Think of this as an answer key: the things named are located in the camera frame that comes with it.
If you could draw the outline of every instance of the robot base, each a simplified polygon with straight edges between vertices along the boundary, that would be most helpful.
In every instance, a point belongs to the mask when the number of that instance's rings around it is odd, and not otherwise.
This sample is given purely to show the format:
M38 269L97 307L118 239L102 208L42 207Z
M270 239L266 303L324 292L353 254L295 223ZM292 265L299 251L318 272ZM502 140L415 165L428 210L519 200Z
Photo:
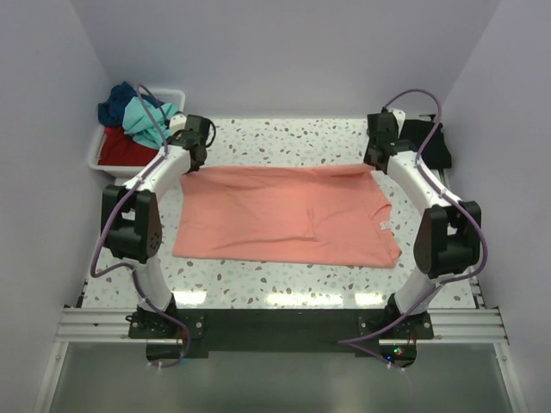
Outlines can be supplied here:
M207 358L211 351L263 353L356 353L366 354L339 340L365 336L395 318L392 300L385 309L275 309L275 310L209 310L177 309L174 300L166 311L189 327L191 348L188 358ZM131 322L131 339L182 338L173 327L156 313L141 308L127 317ZM379 344L379 339L432 339L434 333L430 315L425 312L407 318L404 323L362 345L398 364L415 361L414 345ZM147 344L150 361L177 358L181 348L171 344Z

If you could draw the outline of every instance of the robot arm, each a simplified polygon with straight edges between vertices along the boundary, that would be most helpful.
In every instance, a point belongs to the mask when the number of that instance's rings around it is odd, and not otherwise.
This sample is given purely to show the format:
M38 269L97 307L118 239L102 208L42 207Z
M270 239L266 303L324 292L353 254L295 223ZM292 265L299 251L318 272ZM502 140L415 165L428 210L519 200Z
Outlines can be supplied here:
M108 228L104 246L111 250L114 257L135 268L143 295L161 311L167 311L172 293L164 282L157 258L163 238L158 203L179 176L198 170L204 164L211 124L210 120L200 116L175 115L170 119L167 151L161 148L142 172L122 186L109 185L103 191L102 229L117 202L133 191ZM123 215L132 210L133 217ZM144 300L139 307L153 312Z
M443 280L462 274L480 258L480 238L455 205L465 208L478 225L480 207L449 192L418 157L411 142L401 139L403 119L403 112L398 110L368 115L370 138L364 158L365 163L395 180L422 215L413 247L416 267L405 285L389 299L389 311L393 314L390 319L403 314L427 291L437 287L411 314L426 311Z

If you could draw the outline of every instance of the white wall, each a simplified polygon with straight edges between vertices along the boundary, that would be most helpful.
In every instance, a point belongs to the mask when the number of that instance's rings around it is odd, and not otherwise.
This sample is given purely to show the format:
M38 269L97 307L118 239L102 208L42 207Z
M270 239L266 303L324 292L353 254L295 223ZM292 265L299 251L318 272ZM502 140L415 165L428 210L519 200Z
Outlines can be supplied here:
M110 82L67 0L3 0L0 51L0 411L28 412L98 230L85 153Z
M364 116L411 87L444 98L499 3L72 1L114 79L177 86L201 114L293 116Z
M504 0L444 103L454 189L482 205L499 305L532 411L551 405L551 3Z

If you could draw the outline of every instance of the teal shirt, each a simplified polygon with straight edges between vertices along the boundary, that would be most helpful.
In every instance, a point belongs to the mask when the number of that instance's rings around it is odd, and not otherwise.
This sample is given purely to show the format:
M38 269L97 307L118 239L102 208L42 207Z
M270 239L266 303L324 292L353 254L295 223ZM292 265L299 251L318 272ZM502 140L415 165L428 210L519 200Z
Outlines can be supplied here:
M161 111L149 102L145 102L145 104L161 126L164 136L168 138L170 132L164 125L164 118ZM177 106L173 103L165 103L162 108L168 119L174 116L178 111ZM141 102L137 97L133 97L125 107L122 127L125 134L132 136L133 141L137 144L152 149L160 149L161 146L163 146L163 139L159 135L157 128L153 125L152 120L149 119L147 112L144 110L143 106L141 106Z

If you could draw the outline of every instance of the blue clothing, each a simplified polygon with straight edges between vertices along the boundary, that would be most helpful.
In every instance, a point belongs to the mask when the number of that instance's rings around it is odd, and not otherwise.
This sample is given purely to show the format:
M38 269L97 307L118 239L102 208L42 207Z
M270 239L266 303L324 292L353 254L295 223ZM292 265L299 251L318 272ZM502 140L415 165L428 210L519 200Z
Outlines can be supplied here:
M169 129L164 124L161 111L149 102L145 104L161 126L164 136L168 138L170 136ZM161 108L163 108L167 119L170 119L178 111L178 107L173 103L165 103ZM152 149L160 149L163 146L163 139L159 135L157 128L153 125L152 120L149 119L144 107L141 106L138 97L133 97L127 104L127 108L124 111L124 119L122 120L122 128L125 134L132 136L133 141L137 144Z
M97 105L97 119L104 126L122 125L124 109L135 96L137 96L136 91L127 82L116 85L111 89L111 95L107 101ZM156 103L149 95L142 95L142 97L149 103Z

